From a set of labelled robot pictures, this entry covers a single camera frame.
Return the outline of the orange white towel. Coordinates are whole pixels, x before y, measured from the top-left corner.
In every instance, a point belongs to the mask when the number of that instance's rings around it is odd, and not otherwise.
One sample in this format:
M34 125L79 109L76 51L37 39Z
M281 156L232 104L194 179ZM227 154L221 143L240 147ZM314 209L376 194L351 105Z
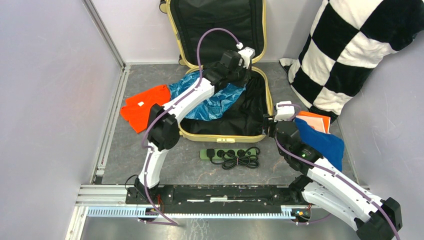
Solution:
M330 133L331 118L308 111L300 111L296 118L304 120L310 127L318 132Z

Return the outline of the orange red t-shirt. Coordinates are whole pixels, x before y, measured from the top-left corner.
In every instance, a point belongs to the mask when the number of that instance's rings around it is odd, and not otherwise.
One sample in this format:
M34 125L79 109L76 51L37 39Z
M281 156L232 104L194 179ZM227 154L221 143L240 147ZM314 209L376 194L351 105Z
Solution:
M120 109L120 115L139 134L148 127L151 107L155 104L162 106L170 99L168 86L161 84L127 98L125 105Z

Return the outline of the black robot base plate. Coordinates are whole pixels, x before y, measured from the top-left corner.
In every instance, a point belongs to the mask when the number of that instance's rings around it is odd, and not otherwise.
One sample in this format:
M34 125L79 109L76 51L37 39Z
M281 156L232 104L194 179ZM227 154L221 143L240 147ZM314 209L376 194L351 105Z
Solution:
M165 214L267 214L310 205L288 185L159 185L149 190Z

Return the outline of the blue cloth garment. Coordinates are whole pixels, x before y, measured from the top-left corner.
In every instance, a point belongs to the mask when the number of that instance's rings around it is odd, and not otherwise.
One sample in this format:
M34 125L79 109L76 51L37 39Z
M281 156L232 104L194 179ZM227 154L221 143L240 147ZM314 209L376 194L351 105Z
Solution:
M307 122L295 118L301 140L321 153L339 171L343 170L344 141L331 133L323 133L313 129Z

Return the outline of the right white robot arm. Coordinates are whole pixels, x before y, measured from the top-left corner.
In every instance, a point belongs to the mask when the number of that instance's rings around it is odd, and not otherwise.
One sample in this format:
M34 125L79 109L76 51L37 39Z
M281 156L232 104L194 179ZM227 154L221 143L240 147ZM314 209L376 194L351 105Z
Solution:
M361 240L400 239L401 205L383 199L336 169L327 158L301 140L293 120L263 115L262 133L274 139L279 154L300 176L289 185L295 204L316 205L349 225Z

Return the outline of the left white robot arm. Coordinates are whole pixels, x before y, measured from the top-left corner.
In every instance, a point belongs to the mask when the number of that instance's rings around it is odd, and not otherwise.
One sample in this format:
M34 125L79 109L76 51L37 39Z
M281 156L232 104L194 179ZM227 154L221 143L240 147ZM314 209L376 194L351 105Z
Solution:
M243 87L248 82L255 50L245 47L239 51L227 50L219 61L200 70L200 76L183 93L165 103L154 104L149 113L148 127L142 138L147 149L143 170L136 187L138 197L145 204L157 198L155 187L160 182L160 172L168 154L180 139L180 123L186 115L204 100L232 84Z

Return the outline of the green power strip with cable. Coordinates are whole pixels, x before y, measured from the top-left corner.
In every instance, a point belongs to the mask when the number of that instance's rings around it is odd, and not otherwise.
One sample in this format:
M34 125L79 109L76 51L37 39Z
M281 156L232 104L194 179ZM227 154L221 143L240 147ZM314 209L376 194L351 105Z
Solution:
M201 160L209 160L213 165L223 170L231 170L237 166L248 169L257 169L260 166L259 154L261 150L252 146L249 148L207 148L199 151Z

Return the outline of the yellow hard-shell suitcase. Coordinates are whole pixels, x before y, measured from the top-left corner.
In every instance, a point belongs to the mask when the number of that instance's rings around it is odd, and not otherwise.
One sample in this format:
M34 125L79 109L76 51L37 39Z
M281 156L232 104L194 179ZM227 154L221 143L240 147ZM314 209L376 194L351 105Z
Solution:
M263 115L271 115L269 81L256 63L267 49L264 0L162 0L159 9L168 16L179 48L181 65L188 72L217 62L237 42L255 50L246 90L219 119L184 118L180 133L197 142L256 143L262 134Z

